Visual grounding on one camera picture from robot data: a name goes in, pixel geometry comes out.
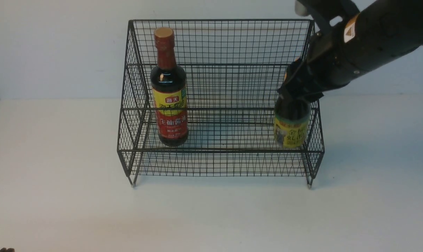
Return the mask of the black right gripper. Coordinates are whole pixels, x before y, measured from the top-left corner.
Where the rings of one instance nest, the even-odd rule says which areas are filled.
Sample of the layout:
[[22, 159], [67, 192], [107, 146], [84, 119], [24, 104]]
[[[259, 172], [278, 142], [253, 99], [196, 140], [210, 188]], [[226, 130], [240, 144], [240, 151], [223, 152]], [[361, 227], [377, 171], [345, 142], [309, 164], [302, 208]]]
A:
[[277, 90], [290, 103], [302, 99], [313, 103], [323, 93], [342, 88], [355, 79], [355, 69], [343, 53], [343, 41], [334, 35], [317, 33], [309, 43], [306, 58], [291, 63], [287, 77]]

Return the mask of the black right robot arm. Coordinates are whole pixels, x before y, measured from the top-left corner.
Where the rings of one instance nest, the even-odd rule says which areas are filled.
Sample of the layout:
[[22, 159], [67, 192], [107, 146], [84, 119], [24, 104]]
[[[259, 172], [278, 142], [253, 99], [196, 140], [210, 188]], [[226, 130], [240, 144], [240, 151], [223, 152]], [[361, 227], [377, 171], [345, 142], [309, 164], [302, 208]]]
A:
[[319, 31], [277, 90], [286, 102], [315, 102], [423, 46], [423, 0], [376, 0], [364, 10], [352, 0], [297, 0], [295, 11]]

